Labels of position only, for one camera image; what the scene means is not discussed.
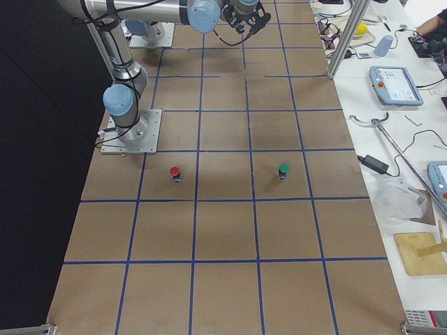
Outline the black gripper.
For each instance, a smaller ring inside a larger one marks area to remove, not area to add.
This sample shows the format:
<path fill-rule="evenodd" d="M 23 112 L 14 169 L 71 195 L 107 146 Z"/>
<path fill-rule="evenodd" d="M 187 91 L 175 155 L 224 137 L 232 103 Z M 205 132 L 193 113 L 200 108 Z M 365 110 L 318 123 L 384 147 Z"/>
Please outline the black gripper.
<path fill-rule="evenodd" d="M 244 33 L 248 25 L 249 35 L 257 34 L 271 20 L 271 14 L 266 12 L 258 0 L 230 0 L 223 2 L 223 20 L 239 34 Z"/>

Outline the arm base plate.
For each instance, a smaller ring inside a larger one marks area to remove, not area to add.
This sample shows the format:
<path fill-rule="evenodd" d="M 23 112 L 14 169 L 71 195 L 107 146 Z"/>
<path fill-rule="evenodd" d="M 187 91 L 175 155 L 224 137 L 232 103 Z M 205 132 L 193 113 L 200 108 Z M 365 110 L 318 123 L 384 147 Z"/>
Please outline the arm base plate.
<path fill-rule="evenodd" d="M 116 132 L 112 117 L 108 119 L 108 128 L 101 139 L 102 154 L 156 154 L 159 142 L 159 131 L 163 110 L 140 110 L 140 120 L 126 134 L 121 137 Z"/>
<path fill-rule="evenodd" d="M 133 49 L 160 49 L 170 48 L 173 44 L 175 24 L 158 22 L 149 26 L 143 36 L 132 35 L 130 48 Z"/>

